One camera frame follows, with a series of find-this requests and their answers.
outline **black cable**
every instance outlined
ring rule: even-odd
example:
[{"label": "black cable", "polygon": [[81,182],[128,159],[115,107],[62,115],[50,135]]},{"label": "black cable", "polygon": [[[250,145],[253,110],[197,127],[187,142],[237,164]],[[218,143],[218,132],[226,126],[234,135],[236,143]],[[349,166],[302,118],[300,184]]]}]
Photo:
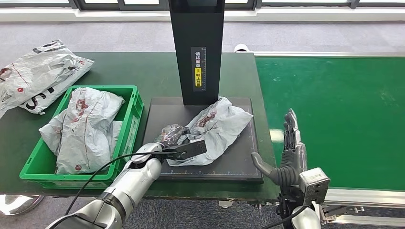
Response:
[{"label": "black cable", "polygon": [[286,221],[288,221],[288,220],[291,220],[292,218],[294,218],[295,216],[297,216],[299,213],[301,213],[303,210],[305,210],[307,207],[308,207],[308,206],[302,206],[296,213],[290,215],[289,217],[286,217],[286,218],[280,220],[279,222],[275,222],[275,223],[269,224],[269,225],[267,225],[267,226],[264,226],[264,227],[262,227],[261,229],[269,229],[269,228],[278,226],[278,225],[280,225],[280,224],[282,224],[282,223],[284,223],[284,222],[286,222]]},{"label": "black cable", "polygon": [[69,208],[66,210],[66,213],[64,214],[65,216],[69,214],[70,209],[72,209],[73,204],[76,202],[77,198],[79,197],[80,193],[84,190],[84,188],[90,183],[90,181],[97,175],[98,172],[100,172],[101,170],[103,170],[104,168],[106,168],[107,166],[109,166],[110,164],[112,164],[115,161],[118,161],[119,159],[123,159],[125,157],[129,157],[129,156],[134,156],[134,155],[164,155],[164,154],[173,154],[173,152],[146,152],[146,153],[133,153],[133,154],[127,154],[127,155],[122,155],[119,156],[117,158],[115,158],[114,160],[111,160],[110,162],[106,163],[105,165],[103,165],[101,168],[99,168],[96,172],[93,173],[93,175],[87,180],[87,182],[82,186],[82,188],[77,192],[75,198],[72,200],[72,202],[70,203]]}]

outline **green table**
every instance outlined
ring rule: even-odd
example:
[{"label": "green table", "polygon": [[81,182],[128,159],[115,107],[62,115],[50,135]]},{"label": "green table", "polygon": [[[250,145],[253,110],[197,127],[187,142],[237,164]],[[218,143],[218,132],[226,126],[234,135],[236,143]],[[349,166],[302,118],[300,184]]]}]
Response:
[{"label": "green table", "polygon": [[405,207],[404,57],[263,52],[256,64],[278,163],[293,108],[308,167],[331,178],[327,202]]},{"label": "green table", "polygon": [[[152,97],[181,96],[180,81],[174,53],[95,52],[77,53],[95,61],[88,74],[76,85],[136,85],[145,109],[142,114],[135,149],[141,146]],[[275,157],[268,133],[263,97],[253,54],[225,53],[222,58],[220,95],[250,97],[255,115],[258,149],[264,160],[275,165]],[[0,119],[1,194],[42,194],[72,196],[77,190],[43,189],[41,186],[19,179],[19,172],[40,138],[38,128],[46,124],[57,108],[57,100],[45,115],[30,114],[15,108]],[[84,195],[95,196],[102,190],[87,190]],[[241,183],[162,182],[156,181],[146,193],[147,198],[193,199],[248,199],[274,200],[279,189],[265,178],[262,185]]]}]

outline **gray carpet floor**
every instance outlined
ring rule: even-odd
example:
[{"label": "gray carpet floor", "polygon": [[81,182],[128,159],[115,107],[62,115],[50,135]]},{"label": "gray carpet floor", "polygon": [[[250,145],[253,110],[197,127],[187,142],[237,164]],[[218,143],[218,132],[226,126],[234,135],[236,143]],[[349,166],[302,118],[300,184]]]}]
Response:
[{"label": "gray carpet floor", "polygon": [[[169,22],[0,23],[0,65],[5,66],[37,45],[61,39],[74,52],[173,52]],[[253,51],[405,52],[404,23],[227,22],[223,51],[246,44]],[[63,215],[72,198],[46,197],[31,212],[0,216],[0,229],[41,229]],[[85,205],[80,198],[74,209]],[[405,217],[403,210],[366,208],[374,216]],[[275,207],[260,210],[247,203],[230,208],[217,201],[143,200],[126,229],[256,229],[278,221]],[[327,225],[324,229],[394,229]]]}]

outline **package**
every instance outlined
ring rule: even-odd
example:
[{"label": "package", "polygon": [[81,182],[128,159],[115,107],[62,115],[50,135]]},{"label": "package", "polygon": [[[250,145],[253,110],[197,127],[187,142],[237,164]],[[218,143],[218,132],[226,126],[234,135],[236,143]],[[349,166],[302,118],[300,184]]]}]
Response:
[{"label": "package", "polygon": [[253,115],[242,108],[232,106],[225,97],[202,110],[186,126],[190,133],[179,138],[177,144],[184,140],[190,142],[203,139],[207,152],[184,161],[167,160],[170,166],[204,166],[221,156],[247,126]]},{"label": "package", "polygon": [[43,110],[48,108],[70,86],[72,86],[78,79],[80,79],[80,77],[88,72],[93,63],[94,61],[92,60],[83,57],[77,57],[75,67],[71,70],[70,75],[64,81],[37,94],[36,96],[21,104],[19,107],[24,108],[25,110],[34,114],[45,114]]},{"label": "package", "polygon": [[7,110],[65,81],[79,61],[61,41],[53,41],[1,69],[0,118]]},{"label": "package", "polygon": [[[113,93],[88,87],[72,92],[66,110],[40,129],[43,140],[57,155],[57,174],[93,173],[110,161],[115,141],[109,140],[107,132],[119,135],[112,123],[124,102]],[[61,136],[50,131],[59,131]]]},{"label": "package", "polygon": [[162,129],[160,135],[155,139],[155,142],[162,143],[165,147],[177,146],[177,141],[182,135],[189,134],[187,127],[173,124]]}]

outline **robotic hand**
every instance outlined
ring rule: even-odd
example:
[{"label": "robotic hand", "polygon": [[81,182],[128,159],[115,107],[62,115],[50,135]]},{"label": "robotic hand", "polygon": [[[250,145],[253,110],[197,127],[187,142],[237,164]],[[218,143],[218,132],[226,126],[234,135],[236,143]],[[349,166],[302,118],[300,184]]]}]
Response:
[{"label": "robotic hand", "polygon": [[307,151],[301,142],[295,112],[290,109],[284,119],[284,149],[280,167],[265,163],[256,152],[251,153],[253,164],[280,186],[277,214],[282,219],[291,219],[285,221],[284,228],[320,229],[319,217],[308,207],[313,201],[316,204],[324,202],[330,179],[321,168],[308,170]]}]

